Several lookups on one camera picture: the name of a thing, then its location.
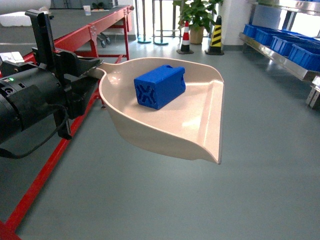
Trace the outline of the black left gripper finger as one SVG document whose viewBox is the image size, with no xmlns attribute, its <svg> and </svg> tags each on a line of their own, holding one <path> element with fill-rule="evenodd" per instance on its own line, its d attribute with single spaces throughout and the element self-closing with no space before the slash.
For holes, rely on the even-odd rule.
<svg viewBox="0 0 320 240">
<path fill-rule="evenodd" d="M 97 68 L 103 63 L 103 60 L 95 57 L 75 56 L 75 63 L 72 67 L 72 75 L 80 77 L 91 69 Z"/>
<path fill-rule="evenodd" d="M 67 94 L 67 111 L 70 119 L 84 115 L 98 80 L 96 77 L 82 76 L 71 82 L 71 90 Z"/>
</svg>

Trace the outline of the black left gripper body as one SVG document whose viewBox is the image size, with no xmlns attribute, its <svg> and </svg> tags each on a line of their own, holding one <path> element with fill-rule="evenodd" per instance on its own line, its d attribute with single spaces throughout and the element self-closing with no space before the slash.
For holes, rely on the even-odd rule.
<svg viewBox="0 0 320 240">
<path fill-rule="evenodd" d="M 71 90 L 76 54 L 56 50 L 50 19 L 38 10 L 26 11 L 30 17 L 36 47 L 32 53 L 36 62 L 0 65 L 0 138 L 7 140 L 53 115 L 57 133 L 71 139 L 67 122 L 67 94 Z"/>
</svg>

